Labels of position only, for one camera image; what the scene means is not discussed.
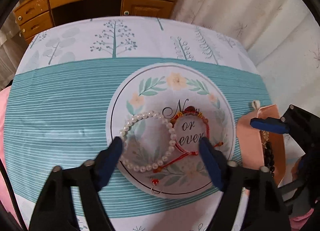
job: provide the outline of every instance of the metal screw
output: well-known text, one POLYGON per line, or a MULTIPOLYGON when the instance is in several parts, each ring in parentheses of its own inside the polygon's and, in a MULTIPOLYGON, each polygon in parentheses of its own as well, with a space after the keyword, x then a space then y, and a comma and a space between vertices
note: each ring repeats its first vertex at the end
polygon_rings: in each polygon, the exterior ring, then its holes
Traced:
POLYGON ((59 165, 53 167, 53 169, 52 169, 52 171, 53 171, 54 173, 56 173, 56 172, 58 172, 58 171, 60 171, 60 170, 62 170, 62 168, 61 168, 61 166, 59 166, 59 165))
POLYGON ((266 167, 266 166, 261 166, 261 167, 260 167, 260 170, 261 170, 263 173, 268 173, 268 172, 270 172, 269 168, 266 167))
POLYGON ((235 162, 235 161, 228 161, 227 164, 230 166, 230 167, 237 167, 238 164, 235 162))
POLYGON ((86 160, 83 164, 84 166, 92 166, 94 165, 94 160, 86 160))

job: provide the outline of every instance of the cabinet door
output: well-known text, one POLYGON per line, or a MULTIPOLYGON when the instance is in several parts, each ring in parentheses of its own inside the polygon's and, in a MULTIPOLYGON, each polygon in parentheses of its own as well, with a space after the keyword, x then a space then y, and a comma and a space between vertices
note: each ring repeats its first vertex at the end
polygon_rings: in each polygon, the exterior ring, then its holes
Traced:
POLYGON ((173 2, 165 0, 123 0, 122 15, 169 18, 173 2))

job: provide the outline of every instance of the pink bedsheet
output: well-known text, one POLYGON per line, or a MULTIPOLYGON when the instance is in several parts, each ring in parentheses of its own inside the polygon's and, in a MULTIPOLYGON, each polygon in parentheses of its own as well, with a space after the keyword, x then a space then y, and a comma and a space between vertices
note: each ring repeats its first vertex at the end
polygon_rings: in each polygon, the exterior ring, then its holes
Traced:
MULTIPOLYGON (((5 166, 4 148, 3 148, 4 116, 5 116, 5 110, 7 107, 7 101, 8 101, 10 89, 11 89, 11 86, 0 91, 0 158, 4 166, 5 166)), ((14 212, 14 209, 11 203, 7 186, 4 182, 2 175, 0 175, 0 201, 5 207, 5 209, 8 212, 11 212, 11 214, 18 221, 16 213, 14 212)))

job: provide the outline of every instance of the pearl bead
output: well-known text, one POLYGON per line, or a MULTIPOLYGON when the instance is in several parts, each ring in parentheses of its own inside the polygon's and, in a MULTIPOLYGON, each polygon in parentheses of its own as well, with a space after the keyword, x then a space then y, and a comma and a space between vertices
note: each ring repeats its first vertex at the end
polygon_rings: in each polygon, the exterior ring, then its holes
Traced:
POLYGON ((124 159, 124 160, 122 161, 122 163, 123 163, 124 165, 127 165, 127 164, 129 163, 129 160, 128 160, 128 159, 124 159))
POLYGON ((162 160, 158 160, 158 161, 157 161, 157 164, 158 164, 159 166, 163 166, 163 161, 162 161, 162 160))
POLYGON ((152 166, 151 166, 150 164, 147 164, 147 165, 146 165, 146 170, 147 170, 147 171, 151 171, 151 170, 152 170, 152 166))
POLYGON ((137 115, 137 120, 141 120, 142 119, 142 114, 138 114, 137 115))
POLYGON ((152 168, 153 168, 154 170, 158 169, 158 167, 159 167, 159 165, 158 165, 157 163, 153 163, 153 164, 152 164, 152 168))
POLYGON ((136 165, 136 166, 133 168, 133 170, 134 170, 135 172, 138 172, 138 171, 140 170, 140 166, 139 166, 139 165, 136 165))
POLYGON ((175 146, 175 145, 176 145, 176 141, 175 140, 170 140, 169 146, 175 146))
POLYGON ((137 120, 138 120, 138 119, 137 119, 137 116, 133 116, 133 117, 131 118, 131 120, 132 120, 133 123, 137 122, 137 120))
POLYGON ((131 119, 129 119, 129 120, 127 120, 127 122, 125 123, 127 126, 132 126, 132 120, 131 119))
POLYGON ((170 122, 166 123, 165 126, 167 127, 167 129, 172 128, 172 124, 170 122))
POLYGON ((176 140, 177 139, 177 135, 176 134, 171 134, 170 138, 171 138, 171 140, 176 140))
POLYGON ((172 153, 174 151, 174 146, 169 146, 168 151, 172 153))
POLYGON ((134 165, 133 165, 132 163, 128 163, 127 168, 128 168, 129 170, 131 170, 133 167, 134 167, 134 165))

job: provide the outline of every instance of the flower print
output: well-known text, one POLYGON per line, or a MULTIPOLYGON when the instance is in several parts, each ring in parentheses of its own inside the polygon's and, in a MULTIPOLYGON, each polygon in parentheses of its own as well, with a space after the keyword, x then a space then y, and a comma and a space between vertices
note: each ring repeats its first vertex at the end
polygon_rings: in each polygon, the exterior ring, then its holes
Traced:
POLYGON ((208 95, 210 102, 216 103, 217 102, 217 97, 213 95, 212 93, 209 93, 208 95))
POLYGON ((187 80, 184 77, 182 77, 179 73, 172 72, 166 80, 168 86, 174 90, 181 90, 187 87, 187 80))
POLYGON ((130 104, 134 106, 134 108, 139 108, 144 104, 144 97, 139 96, 138 92, 135 92, 132 95, 132 99, 130 100, 130 104))

